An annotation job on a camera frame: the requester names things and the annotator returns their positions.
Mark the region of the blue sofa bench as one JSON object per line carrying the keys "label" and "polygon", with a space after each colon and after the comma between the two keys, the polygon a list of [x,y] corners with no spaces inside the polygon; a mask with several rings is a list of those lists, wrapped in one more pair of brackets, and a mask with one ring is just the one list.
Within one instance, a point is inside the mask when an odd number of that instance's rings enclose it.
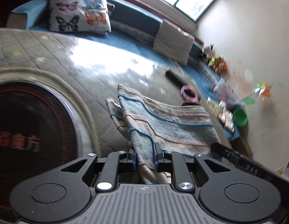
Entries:
{"label": "blue sofa bench", "polygon": [[[75,33],[76,37],[123,49],[162,64],[169,59],[152,49],[162,20],[156,15],[125,0],[107,0],[115,8],[109,11],[112,31],[109,35],[91,32]],[[26,30],[49,31],[49,0],[31,0],[11,11],[7,26]],[[202,61],[202,49],[193,43],[188,64],[182,70],[193,79],[205,98],[216,100],[213,88],[222,82]]]}

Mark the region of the orange plush toy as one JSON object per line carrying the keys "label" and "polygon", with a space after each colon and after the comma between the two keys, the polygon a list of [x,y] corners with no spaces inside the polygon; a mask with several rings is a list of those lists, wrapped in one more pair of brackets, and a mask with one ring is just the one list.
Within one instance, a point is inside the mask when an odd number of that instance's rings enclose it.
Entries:
{"label": "orange plush toy", "polygon": [[227,71],[228,64],[226,60],[224,60],[221,57],[216,58],[216,67],[215,67],[215,73],[221,74],[221,72]]}

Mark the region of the black white plush toy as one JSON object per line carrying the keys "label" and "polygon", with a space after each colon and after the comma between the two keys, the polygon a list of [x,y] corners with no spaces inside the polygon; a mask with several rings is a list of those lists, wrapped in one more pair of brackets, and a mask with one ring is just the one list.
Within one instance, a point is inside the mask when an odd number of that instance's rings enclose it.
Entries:
{"label": "black white plush toy", "polygon": [[213,48],[214,48],[213,44],[207,43],[203,46],[202,52],[206,57],[213,57],[214,55]]}

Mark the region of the butterfly print pillow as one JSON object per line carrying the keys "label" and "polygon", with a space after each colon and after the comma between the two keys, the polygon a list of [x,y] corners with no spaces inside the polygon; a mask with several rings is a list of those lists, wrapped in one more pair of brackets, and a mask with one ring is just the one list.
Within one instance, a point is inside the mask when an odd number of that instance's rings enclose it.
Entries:
{"label": "butterfly print pillow", "polygon": [[49,0],[53,32],[111,32],[107,0]]}

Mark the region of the black remote control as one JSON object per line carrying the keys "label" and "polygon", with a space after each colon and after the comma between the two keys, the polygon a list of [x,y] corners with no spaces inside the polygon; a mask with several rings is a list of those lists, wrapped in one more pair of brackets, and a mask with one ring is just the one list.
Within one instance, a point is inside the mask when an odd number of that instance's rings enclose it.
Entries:
{"label": "black remote control", "polygon": [[[172,82],[174,83],[181,91],[181,88],[184,86],[184,85],[188,85],[186,84],[185,81],[183,81],[176,73],[174,73],[172,70],[167,70],[166,73],[165,73],[165,76]],[[199,97],[199,102],[196,104],[193,104],[193,103],[185,103],[183,101],[183,104],[182,106],[189,106],[189,105],[199,105],[200,103],[200,95],[198,94],[198,97]]]}

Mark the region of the quilted grey table cover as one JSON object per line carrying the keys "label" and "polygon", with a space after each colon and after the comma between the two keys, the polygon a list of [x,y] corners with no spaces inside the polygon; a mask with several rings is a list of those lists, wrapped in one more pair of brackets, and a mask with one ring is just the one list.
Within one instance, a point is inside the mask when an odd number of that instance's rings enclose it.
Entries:
{"label": "quilted grey table cover", "polygon": [[0,83],[23,79],[43,83],[70,104],[81,127],[80,154],[105,157],[128,150],[111,120],[106,98],[118,84],[169,105],[181,105],[180,90],[166,76],[169,66],[83,38],[35,30],[0,30]]}

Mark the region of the beige cushion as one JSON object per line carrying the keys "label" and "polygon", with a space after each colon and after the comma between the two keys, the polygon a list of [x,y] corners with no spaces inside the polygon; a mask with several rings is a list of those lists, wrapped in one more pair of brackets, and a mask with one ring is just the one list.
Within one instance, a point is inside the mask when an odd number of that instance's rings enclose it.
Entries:
{"label": "beige cushion", "polygon": [[153,50],[182,66],[188,63],[194,37],[168,20],[163,20],[154,37]]}

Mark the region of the green plastic bowl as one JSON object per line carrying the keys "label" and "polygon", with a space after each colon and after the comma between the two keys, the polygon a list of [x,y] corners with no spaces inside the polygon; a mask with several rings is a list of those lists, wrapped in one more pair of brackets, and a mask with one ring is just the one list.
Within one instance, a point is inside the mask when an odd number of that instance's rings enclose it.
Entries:
{"label": "green plastic bowl", "polygon": [[246,111],[243,108],[235,108],[233,111],[233,120],[237,126],[245,126],[248,122]]}

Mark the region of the striped blue beige sweater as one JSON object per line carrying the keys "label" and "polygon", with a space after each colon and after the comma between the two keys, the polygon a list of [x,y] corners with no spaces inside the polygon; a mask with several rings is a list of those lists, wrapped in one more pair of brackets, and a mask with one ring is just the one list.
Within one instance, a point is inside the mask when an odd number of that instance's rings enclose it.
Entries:
{"label": "striped blue beige sweater", "polygon": [[168,105],[121,83],[117,91],[118,98],[106,98],[105,103],[117,130],[136,152],[145,184],[171,181],[168,171],[157,172],[154,166],[154,143],[163,151],[193,157],[197,153],[209,154],[211,144],[220,141],[209,114],[199,104]]}

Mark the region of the clear plastic storage box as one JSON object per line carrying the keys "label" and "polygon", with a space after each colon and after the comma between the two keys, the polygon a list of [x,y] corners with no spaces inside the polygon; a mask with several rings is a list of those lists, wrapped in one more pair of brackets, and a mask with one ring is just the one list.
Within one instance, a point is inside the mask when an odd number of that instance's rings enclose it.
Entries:
{"label": "clear plastic storage box", "polygon": [[227,105],[236,105],[240,102],[239,97],[223,78],[215,85],[213,93],[218,101],[224,101]]}

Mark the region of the pink hair scrunchie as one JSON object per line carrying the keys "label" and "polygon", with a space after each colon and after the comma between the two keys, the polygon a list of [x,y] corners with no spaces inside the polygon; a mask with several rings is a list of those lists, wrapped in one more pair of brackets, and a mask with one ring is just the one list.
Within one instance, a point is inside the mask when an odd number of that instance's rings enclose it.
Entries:
{"label": "pink hair scrunchie", "polygon": [[180,91],[181,97],[185,103],[197,104],[199,102],[199,97],[194,88],[190,85],[184,85]]}

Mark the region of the colourful paper pinwheel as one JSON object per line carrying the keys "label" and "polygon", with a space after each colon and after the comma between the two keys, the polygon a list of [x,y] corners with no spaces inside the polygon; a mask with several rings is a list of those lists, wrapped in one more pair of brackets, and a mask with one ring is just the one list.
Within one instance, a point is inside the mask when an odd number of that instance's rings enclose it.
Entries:
{"label": "colourful paper pinwheel", "polygon": [[244,96],[244,98],[240,100],[240,103],[244,103],[249,106],[255,104],[256,98],[260,98],[262,101],[264,101],[266,98],[270,98],[272,96],[272,87],[272,84],[265,81],[262,83],[257,83],[252,92],[249,95]]}

